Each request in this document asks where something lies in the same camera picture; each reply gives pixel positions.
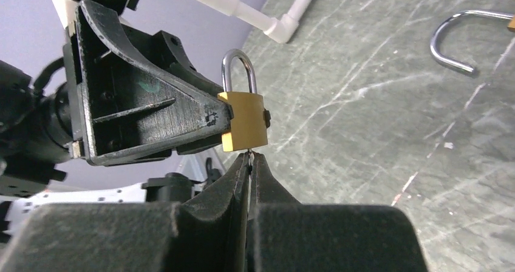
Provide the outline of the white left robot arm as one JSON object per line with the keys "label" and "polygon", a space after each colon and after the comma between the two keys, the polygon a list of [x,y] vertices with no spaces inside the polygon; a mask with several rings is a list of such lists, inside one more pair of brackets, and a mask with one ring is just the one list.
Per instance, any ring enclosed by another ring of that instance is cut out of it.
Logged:
{"label": "white left robot arm", "polygon": [[162,179],[96,191],[48,192],[66,173],[56,165],[83,159],[94,166],[164,160],[223,145],[231,151],[236,105],[231,64],[244,65],[249,90],[256,77],[249,57],[229,50],[222,85],[203,77],[178,37],[149,35],[121,23],[118,13],[82,0],[65,26],[62,57],[35,80],[1,63],[1,234],[11,236],[35,208],[53,203],[142,202]]}

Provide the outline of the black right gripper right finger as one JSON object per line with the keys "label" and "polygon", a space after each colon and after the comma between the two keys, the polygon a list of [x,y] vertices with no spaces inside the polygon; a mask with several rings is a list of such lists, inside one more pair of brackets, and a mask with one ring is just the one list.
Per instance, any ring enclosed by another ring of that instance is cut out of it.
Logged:
{"label": "black right gripper right finger", "polygon": [[298,202],[254,153],[250,271],[426,271],[406,214],[387,205]]}

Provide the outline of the small brass padlock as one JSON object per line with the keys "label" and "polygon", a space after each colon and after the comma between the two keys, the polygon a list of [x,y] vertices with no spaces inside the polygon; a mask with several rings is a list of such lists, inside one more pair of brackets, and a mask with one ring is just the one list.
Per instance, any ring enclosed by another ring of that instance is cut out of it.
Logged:
{"label": "small brass padlock", "polygon": [[[249,90],[235,92],[232,87],[232,61],[239,59],[247,71]],[[222,134],[224,152],[243,151],[268,144],[264,98],[258,94],[256,75],[249,57],[239,49],[229,50],[222,59],[223,92],[218,99],[229,104],[233,117],[230,130]]]}

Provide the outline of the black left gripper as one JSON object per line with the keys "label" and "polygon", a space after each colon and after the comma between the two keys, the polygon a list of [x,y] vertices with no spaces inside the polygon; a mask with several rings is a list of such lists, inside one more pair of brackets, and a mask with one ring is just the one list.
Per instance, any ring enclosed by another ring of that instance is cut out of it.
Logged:
{"label": "black left gripper", "polygon": [[148,60],[117,13],[82,0],[64,55],[30,78],[1,64],[1,195],[26,198],[65,173],[55,165],[82,142],[95,166],[159,160],[174,147],[223,131],[206,115],[224,103]]}

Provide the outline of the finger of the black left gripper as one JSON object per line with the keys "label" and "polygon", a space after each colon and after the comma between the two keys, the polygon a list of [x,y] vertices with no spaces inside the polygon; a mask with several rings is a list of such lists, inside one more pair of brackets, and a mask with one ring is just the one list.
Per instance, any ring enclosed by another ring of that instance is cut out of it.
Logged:
{"label": "finger of the black left gripper", "polygon": [[[129,40],[135,44],[136,48],[138,48],[148,60],[159,68],[169,72],[175,79],[182,80],[187,85],[195,87],[217,99],[217,95],[223,92],[223,85],[218,85],[206,79],[191,64],[182,42],[177,36],[162,30],[154,35],[150,35],[127,25],[124,26],[123,29]],[[212,113],[206,115],[206,124],[211,126],[215,121],[221,121],[226,128],[216,134],[203,138],[198,137],[195,140],[174,147],[174,150],[177,151],[178,154],[195,154],[222,145],[222,134],[230,130],[230,120],[233,117],[231,106],[225,102],[223,103],[223,111],[221,111],[219,115]],[[266,118],[268,128],[270,126],[270,113],[266,109],[265,111],[268,115]]]}

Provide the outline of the large brass padlock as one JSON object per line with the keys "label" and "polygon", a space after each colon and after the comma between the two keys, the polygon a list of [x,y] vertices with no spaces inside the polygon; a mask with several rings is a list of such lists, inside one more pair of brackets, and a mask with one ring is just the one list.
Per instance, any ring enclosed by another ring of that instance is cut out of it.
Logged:
{"label": "large brass padlock", "polygon": [[514,13],[466,9],[453,13],[436,27],[429,40],[429,53],[439,65],[469,77],[479,76],[473,54],[493,53],[480,49],[495,29],[514,33]]}

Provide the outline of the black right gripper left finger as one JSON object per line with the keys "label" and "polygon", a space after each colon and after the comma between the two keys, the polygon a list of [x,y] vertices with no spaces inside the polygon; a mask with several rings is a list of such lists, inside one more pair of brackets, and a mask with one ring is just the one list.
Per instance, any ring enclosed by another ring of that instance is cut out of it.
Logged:
{"label": "black right gripper left finger", "polygon": [[1,257],[2,271],[244,271],[250,154],[185,203],[47,204]]}

